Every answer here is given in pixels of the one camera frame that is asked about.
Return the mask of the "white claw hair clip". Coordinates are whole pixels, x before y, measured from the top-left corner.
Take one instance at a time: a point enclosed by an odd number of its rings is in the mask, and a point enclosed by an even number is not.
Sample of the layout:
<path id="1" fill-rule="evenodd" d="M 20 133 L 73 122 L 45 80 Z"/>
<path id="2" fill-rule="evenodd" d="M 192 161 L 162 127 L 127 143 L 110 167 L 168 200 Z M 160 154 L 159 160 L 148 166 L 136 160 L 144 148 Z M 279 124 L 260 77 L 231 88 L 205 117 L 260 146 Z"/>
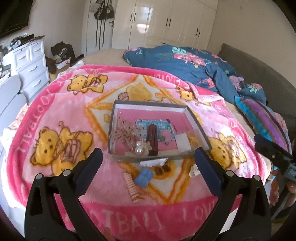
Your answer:
<path id="1" fill-rule="evenodd" d="M 200 175 L 200 170 L 199 168 L 197 167 L 196 164 L 194 164 L 191 169 L 190 169 L 190 172 L 189 172 L 189 177 L 190 178 L 194 178 L 196 176 Z"/>

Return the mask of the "white card packet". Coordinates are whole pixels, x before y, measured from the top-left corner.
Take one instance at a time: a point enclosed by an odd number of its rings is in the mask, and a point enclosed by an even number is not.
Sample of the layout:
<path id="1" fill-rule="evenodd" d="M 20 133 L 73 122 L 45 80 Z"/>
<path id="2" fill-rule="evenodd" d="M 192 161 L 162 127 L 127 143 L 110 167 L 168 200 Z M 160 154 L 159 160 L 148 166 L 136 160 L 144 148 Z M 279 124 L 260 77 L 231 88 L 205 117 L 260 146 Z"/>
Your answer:
<path id="1" fill-rule="evenodd" d="M 189 138 L 186 133 L 180 133 L 175 135 L 175 141 L 176 141 L 178 152 L 180 154 L 189 153 L 192 151 Z"/>

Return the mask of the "blue square hair clip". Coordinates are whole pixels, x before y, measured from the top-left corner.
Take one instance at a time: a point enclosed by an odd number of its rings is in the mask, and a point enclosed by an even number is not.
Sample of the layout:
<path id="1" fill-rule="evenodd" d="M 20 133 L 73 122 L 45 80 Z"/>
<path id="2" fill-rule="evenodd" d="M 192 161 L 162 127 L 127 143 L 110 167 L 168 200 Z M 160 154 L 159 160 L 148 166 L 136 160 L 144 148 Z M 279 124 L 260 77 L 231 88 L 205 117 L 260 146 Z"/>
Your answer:
<path id="1" fill-rule="evenodd" d="M 147 188 L 149 182 L 153 178 L 154 173 L 148 169 L 147 167 L 144 167 L 141 169 L 137 177 L 135 178 L 134 182 L 141 188 Z"/>

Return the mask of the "sheer red-dotted bow clip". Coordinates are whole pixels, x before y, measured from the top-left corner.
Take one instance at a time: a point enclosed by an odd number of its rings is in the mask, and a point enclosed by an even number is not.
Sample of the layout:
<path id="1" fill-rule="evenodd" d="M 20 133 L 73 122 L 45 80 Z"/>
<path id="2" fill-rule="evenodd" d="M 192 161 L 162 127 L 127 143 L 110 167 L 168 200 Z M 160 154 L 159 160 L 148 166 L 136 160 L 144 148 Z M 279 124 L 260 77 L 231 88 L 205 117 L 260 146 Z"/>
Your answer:
<path id="1" fill-rule="evenodd" d="M 134 150 L 136 142 L 141 141 L 146 133 L 143 126 L 118 118 L 116 128 L 111 131 L 109 138 L 116 143 L 126 144 L 129 150 Z"/>

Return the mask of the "pearl cluster hair clip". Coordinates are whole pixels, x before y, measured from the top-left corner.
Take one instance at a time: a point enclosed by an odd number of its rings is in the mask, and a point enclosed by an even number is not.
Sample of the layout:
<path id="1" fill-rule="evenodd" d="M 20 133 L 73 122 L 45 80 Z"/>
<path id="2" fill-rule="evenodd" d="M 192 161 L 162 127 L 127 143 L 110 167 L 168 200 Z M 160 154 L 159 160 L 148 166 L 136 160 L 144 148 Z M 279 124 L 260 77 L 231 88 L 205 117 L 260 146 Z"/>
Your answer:
<path id="1" fill-rule="evenodd" d="M 148 156 L 149 151 L 152 150 L 151 144 L 149 141 L 144 142 L 143 140 L 137 141 L 135 144 L 134 152 L 138 156 Z"/>

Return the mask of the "brown banana hair clip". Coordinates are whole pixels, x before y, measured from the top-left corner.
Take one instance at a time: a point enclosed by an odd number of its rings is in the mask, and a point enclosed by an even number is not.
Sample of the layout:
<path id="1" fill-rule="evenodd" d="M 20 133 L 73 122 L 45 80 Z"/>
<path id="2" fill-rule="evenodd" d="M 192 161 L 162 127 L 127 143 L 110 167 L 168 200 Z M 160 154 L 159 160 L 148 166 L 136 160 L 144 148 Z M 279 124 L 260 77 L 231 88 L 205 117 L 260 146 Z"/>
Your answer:
<path id="1" fill-rule="evenodd" d="M 158 129 L 154 124 L 150 124 L 147 129 L 147 141 L 150 142 L 152 150 L 149 151 L 149 156 L 157 156 L 158 149 Z"/>

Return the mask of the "striped purple blue pillow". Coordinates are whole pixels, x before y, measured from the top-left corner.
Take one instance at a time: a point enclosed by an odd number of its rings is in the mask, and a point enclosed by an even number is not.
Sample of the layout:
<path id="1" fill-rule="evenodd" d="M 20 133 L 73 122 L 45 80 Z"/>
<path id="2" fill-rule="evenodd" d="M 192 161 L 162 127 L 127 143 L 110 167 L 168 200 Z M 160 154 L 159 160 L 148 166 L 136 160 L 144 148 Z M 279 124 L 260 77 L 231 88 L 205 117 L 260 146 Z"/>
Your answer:
<path id="1" fill-rule="evenodd" d="M 235 105 L 244 114 L 257 134 L 292 153 L 287 125 L 279 114 L 253 99 L 236 97 Z"/>

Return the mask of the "grey upholstered headboard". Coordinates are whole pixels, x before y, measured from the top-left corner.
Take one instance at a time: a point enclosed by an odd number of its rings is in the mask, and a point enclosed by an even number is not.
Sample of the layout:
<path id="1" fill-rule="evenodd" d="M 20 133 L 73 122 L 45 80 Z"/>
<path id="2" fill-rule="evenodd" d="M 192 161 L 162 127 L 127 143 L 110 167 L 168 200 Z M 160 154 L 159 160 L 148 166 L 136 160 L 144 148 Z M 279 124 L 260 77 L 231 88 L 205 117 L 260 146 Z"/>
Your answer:
<path id="1" fill-rule="evenodd" d="M 245 82 L 262 86 L 267 106 L 283 117 L 292 139 L 295 135 L 295 87 L 267 64 L 228 44 L 222 44 L 218 56 L 234 67 Z"/>

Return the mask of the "blue floral duvet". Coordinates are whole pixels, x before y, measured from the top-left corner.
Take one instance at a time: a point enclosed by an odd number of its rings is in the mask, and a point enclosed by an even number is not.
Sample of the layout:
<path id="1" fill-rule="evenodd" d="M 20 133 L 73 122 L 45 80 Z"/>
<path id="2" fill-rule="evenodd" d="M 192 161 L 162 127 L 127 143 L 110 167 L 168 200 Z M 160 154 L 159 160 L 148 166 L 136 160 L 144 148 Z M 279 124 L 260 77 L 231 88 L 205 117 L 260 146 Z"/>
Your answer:
<path id="1" fill-rule="evenodd" d="M 126 50 L 122 57 L 132 67 L 171 73 L 183 81 L 220 94 L 231 104 L 237 96 L 266 104 L 264 90 L 259 84 L 246 83 L 227 61 L 206 50 L 172 45 L 136 47 Z"/>

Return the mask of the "white rounded desk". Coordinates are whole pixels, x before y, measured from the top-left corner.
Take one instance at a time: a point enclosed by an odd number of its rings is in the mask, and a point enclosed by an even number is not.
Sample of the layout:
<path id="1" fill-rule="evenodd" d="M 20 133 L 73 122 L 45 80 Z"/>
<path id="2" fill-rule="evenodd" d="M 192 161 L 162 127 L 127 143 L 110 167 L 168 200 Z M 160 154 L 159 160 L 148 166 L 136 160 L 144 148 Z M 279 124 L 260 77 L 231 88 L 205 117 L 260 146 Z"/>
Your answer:
<path id="1" fill-rule="evenodd" d="M 1 85 L 1 135 L 3 129 L 7 128 L 18 115 L 22 107 L 27 103 L 26 97 L 20 93 L 21 80 L 18 76 L 8 78 Z"/>

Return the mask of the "grey shallow cardboard box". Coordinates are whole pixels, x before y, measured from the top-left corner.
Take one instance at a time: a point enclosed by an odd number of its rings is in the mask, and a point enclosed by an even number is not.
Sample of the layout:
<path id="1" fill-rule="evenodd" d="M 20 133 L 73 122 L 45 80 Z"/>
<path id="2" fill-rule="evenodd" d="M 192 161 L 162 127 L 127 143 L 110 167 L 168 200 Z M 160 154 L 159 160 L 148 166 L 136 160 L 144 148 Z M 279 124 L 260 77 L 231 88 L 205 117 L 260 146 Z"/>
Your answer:
<path id="1" fill-rule="evenodd" d="M 193 111 L 160 102 L 116 100 L 109 125 L 108 153 L 123 162 L 191 157 L 212 146 Z"/>

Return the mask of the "teal label book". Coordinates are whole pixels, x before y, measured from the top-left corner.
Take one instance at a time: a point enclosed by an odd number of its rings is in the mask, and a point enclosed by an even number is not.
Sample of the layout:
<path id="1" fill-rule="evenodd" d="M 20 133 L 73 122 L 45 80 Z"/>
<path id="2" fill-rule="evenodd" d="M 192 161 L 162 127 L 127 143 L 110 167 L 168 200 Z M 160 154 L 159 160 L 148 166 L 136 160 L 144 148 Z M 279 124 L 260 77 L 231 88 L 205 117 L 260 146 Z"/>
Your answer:
<path id="1" fill-rule="evenodd" d="M 175 140 L 175 134 L 171 124 L 167 120 L 137 120 L 138 126 L 143 126 L 147 131 L 150 125 L 157 127 L 157 135 L 159 142 L 170 142 Z"/>

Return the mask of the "white wardrobe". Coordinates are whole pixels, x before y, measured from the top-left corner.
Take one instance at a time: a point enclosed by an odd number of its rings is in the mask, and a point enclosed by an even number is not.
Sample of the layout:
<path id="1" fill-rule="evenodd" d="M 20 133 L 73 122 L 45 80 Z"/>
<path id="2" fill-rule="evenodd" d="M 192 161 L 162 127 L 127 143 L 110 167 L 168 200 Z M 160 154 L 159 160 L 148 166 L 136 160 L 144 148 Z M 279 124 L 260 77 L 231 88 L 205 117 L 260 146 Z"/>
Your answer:
<path id="1" fill-rule="evenodd" d="M 206 50 L 218 1 L 118 1 L 113 49 L 154 48 L 160 45 Z"/>

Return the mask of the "black bag on floor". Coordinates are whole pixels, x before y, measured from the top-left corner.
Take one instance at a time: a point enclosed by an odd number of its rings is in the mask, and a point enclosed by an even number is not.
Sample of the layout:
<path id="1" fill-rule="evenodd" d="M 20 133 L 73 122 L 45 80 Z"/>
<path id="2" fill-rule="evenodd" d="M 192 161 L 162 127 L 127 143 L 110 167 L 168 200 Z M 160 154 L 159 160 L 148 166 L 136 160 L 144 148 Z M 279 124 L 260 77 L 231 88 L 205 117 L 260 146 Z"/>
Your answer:
<path id="1" fill-rule="evenodd" d="M 57 71 L 57 64 L 65 60 L 70 61 L 70 65 L 76 62 L 76 56 L 71 44 L 64 43 L 63 41 L 57 43 L 51 48 L 53 57 L 46 57 L 46 66 L 50 74 L 55 74 Z"/>

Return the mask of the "black wall television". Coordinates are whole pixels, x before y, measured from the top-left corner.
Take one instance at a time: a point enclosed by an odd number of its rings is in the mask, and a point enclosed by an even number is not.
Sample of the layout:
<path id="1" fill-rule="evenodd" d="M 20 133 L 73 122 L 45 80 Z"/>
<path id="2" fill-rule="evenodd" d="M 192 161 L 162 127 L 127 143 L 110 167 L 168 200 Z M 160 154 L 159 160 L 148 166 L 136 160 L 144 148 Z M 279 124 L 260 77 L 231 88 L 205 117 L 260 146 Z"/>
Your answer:
<path id="1" fill-rule="evenodd" d="M 28 25 L 32 4 L 32 0 L 1 0 L 1 38 Z"/>

